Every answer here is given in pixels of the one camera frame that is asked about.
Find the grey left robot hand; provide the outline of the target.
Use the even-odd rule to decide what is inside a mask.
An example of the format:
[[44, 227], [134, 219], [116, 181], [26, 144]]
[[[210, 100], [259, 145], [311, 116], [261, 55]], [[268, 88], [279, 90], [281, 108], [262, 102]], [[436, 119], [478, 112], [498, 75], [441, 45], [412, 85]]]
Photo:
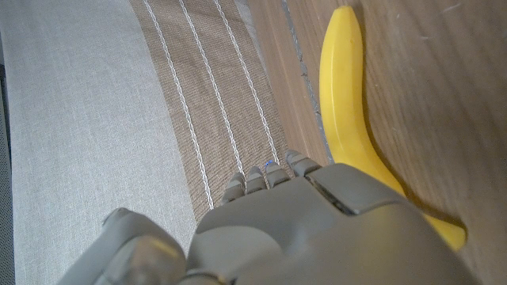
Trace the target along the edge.
[[406, 198], [352, 166], [290, 150], [235, 174], [188, 251], [120, 207], [63, 284], [474, 284]]

